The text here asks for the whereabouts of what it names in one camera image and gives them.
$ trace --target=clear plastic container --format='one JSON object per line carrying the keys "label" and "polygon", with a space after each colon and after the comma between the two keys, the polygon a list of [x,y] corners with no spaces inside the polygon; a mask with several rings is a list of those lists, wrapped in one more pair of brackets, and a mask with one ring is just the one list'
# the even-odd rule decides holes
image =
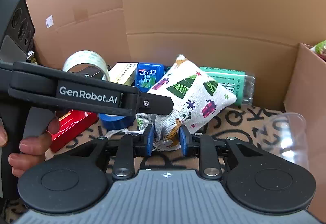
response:
{"label": "clear plastic container", "polygon": [[257,144],[265,151],[309,169],[306,120],[298,113],[271,117],[258,130]]}
{"label": "clear plastic container", "polygon": [[243,99],[242,104],[252,105],[255,91],[255,76],[248,74],[244,77]]}

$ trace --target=black circular pad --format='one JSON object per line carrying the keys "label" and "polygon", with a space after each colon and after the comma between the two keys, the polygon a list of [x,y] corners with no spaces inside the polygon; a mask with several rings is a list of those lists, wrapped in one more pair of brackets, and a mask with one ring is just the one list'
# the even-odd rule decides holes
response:
{"label": "black circular pad", "polygon": [[106,175],[86,157],[58,156],[25,172],[18,192],[26,205],[50,214],[80,211],[107,190]]}
{"label": "black circular pad", "polygon": [[41,184],[52,191],[65,191],[78,184],[79,176],[72,170],[53,170],[43,175]]}
{"label": "black circular pad", "polygon": [[269,214],[306,209],[316,191],[311,173],[272,154],[239,159],[226,186],[241,205]]}
{"label": "black circular pad", "polygon": [[258,171],[255,180],[258,185],[268,190],[281,190],[289,187],[293,182],[290,174],[279,169]]}

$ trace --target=red box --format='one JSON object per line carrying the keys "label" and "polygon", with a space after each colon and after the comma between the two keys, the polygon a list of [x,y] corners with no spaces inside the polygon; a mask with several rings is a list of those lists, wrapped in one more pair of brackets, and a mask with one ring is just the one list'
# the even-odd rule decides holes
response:
{"label": "red box", "polygon": [[53,152],[57,152],[97,120],[98,117],[96,113],[70,110],[59,119],[60,131],[57,134],[52,134],[52,144],[50,149]]}

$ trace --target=tape roll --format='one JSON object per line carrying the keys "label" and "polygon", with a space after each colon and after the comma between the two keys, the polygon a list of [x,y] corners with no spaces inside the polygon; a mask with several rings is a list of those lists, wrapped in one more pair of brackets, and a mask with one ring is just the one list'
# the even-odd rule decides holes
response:
{"label": "tape roll", "polygon": [[135,117],[112,116],[106,114],[99,114],[98,116],[100,117],[103,126],[108,131],[128,128],[135,121]]}
{"label": "tape roll", "polygon": [[90,50],[82,50],[72,54],[64,63],[62,70],[68,72],[71,68],[81,64],[95,66],[102,71],[102,80],[110,81],[109,71],[104,59],[96,52]]}

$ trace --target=metal pin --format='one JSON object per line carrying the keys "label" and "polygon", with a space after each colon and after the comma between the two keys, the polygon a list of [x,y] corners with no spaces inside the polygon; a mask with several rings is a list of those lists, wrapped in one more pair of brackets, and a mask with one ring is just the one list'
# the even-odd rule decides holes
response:
{"label": "metal pin", "polygon": [[217,168],[206,168],[204,170],[204,174],[206,174],[207,176],[217,176],[220,174],[220,170],[218,170]]}
{"label": "metal pin", "polygon": [[120,177],[123,177],[123,176],[127,176],[130,174],[130,170],[127,169],[127,168],[118,168],[115,170],[115,175],[116,176],[120,176]]}

